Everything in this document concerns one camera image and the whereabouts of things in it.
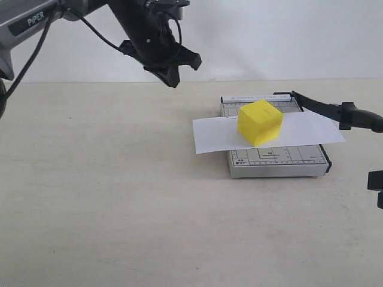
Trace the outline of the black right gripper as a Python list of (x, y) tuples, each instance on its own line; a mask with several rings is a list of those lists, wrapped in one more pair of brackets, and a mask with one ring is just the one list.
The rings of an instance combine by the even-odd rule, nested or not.
[[(340, 105), (340, 130), (351, 130), (354, 125), (354, 111), (357, 109), (354, 102), (342, 102)], [(380, 191), (377, 196), (377, 207), (383, 209), (383, 170), (371, 171), (368, 173), (367, 189)]]

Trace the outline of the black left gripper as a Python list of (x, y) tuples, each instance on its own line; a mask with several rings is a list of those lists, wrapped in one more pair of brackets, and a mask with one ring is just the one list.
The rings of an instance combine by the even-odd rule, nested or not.
[(200, 54), (181, 45), (173, 36), (168, 21), (180, 23), (172, 10), (153, 8), (145, 1), (108, 1), (107, 4), (136, 50), (144, 70), (166, 86), (176, 88), (179, 85), (179, 66), (189, 66), (195, 71), (200, 68)]

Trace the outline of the grey left Piper robot arm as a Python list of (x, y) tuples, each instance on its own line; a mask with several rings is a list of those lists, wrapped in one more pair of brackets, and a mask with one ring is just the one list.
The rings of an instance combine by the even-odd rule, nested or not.
[[(85, 18), (106, 5), (127, 35), (119, 46), (102, 36)], [(168, 87), (176, 88), (180, 66), (198, 70), (202, 64), (200, 54), (183, 46), (183, 39), (174, 37), (168, 23), (182, 20), (183, 8), (188, 5), (190, 1), (1, 1), (1, 80), (12, 81), (10, 88), (1, 84), (1, 111), (5, 111), (8, 98), (36, 59), (51, 24), (58, 19), (81, 20), (103, 42), (134, 58)], [(42, 33), (37, 46), (15, 76), (11, 50), (37, 32)]]

